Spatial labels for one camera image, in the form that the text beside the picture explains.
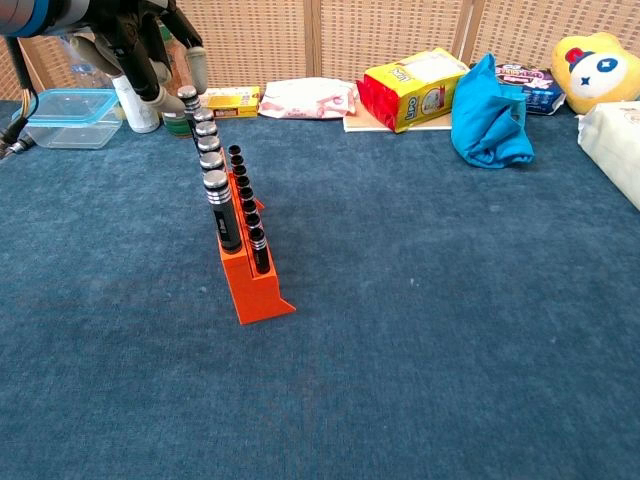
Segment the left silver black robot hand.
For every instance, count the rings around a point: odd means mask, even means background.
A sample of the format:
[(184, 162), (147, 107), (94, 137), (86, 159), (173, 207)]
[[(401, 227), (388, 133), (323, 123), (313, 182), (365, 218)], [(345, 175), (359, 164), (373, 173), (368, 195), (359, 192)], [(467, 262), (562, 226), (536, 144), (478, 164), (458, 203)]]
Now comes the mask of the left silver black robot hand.
[(163, 113), (180, 113), (183, 103), (161, 80), (171, 66), (160, 25), (186, 48), (196, 92), (207, 89), (207, 59), (201, 36), (174, 1), (91, 1), (81, 25), (94, 38), (73, 36), (76, 53), (111, 77), (126, 76), (142, 102)]

